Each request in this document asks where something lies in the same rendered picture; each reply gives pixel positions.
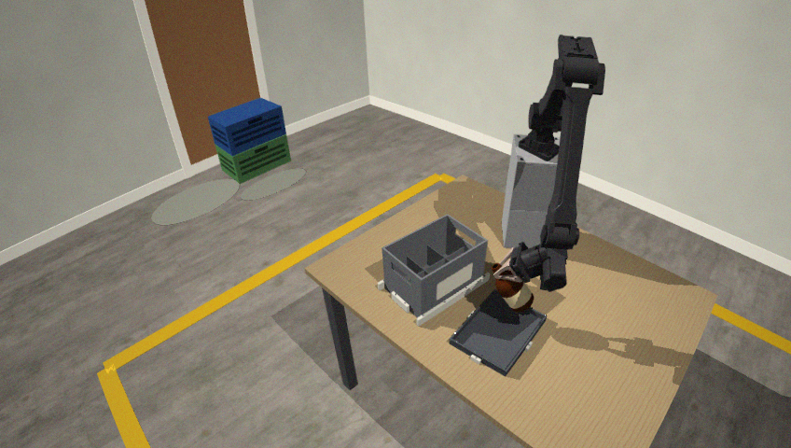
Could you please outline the brown bottle with beige label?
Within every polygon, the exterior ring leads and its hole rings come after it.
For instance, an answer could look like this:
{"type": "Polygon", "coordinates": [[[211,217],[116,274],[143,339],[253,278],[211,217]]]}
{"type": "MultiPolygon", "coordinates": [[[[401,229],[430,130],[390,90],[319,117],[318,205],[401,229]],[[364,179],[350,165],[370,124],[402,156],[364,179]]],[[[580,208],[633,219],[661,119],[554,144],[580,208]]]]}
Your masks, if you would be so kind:
{"type": "MultiPolygon", "coordinates": [[[[501,267],[502,265],[495,263],[492,266],[493,273],[496,273],[501,267]]],[[[534,295],[523,281],[519,283],[506,279],[496,279],[495,286],[514,312],[523,312],[533,304],[534,295]]]]}

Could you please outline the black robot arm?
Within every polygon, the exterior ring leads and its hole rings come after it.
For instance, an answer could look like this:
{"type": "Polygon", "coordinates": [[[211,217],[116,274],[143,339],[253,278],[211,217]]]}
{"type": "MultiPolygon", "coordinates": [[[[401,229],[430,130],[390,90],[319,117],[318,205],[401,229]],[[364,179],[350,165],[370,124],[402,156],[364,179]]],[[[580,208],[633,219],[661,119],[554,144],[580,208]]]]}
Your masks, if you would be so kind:
{"type": "Polygon", "coordinates": [[[524,269],[531,279],[540,275],[540,289],[548,292],[566,286],[567,249],[573,249],[579,239],[576,192],[586,119],[592,94],[604,93],[605,76],[605,65],[599,63],[591,37],[559,35],[558,51],[545,95],[533,103],[534,109],[530,105],[528,125],[532,131],[519,141],[519,148],[544,161],[558,155],[553,195],[540,234],[543,266],[538,263],[524,269]],[[591,85],[577,88],[573,83],[591,85]],[[553,133],[557,132],[561,132],[559,146],[554,144],[553,133]]]}

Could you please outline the grey divided crate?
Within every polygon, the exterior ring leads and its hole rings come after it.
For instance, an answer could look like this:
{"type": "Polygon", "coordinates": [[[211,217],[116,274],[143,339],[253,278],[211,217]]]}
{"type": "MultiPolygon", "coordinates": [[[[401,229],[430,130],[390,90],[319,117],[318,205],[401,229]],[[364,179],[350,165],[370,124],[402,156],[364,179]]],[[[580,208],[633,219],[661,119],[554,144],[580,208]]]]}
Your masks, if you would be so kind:
{"type": "Polygon", "coordinates": [[[417,318],[484,274],[479,243],[473,246],[456,229],[476,241],[460,225],[438,218],[382,247],[384,288],[417,318]]]}

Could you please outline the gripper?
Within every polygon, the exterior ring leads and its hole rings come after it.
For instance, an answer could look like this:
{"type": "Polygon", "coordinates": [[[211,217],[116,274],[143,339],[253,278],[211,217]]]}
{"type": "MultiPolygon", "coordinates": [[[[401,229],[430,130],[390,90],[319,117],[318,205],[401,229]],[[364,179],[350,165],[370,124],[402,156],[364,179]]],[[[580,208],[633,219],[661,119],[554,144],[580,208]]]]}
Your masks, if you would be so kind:
{"type": "Polygon", "coordinates": [[[538,263],[543,263],[544,261],[542,260],[539,253],[539,245],[531,247],[530,250],[526,249],[528,249],[528,247],[524,242],[521,242],[520,246],[518,247],[511,248],[500,262],[502,267],[493,276],[496,279],[506,279],[519,283],[522,281],[524,283],[530,282],[531,277],[527,272],[525,272],[524,269],[534,266],[538,263]],[[511,259],[506,262],[509,258],[511,259]],[[500,273],[509,270],[513,273],[513,275],[499,275],[500,273]]]}

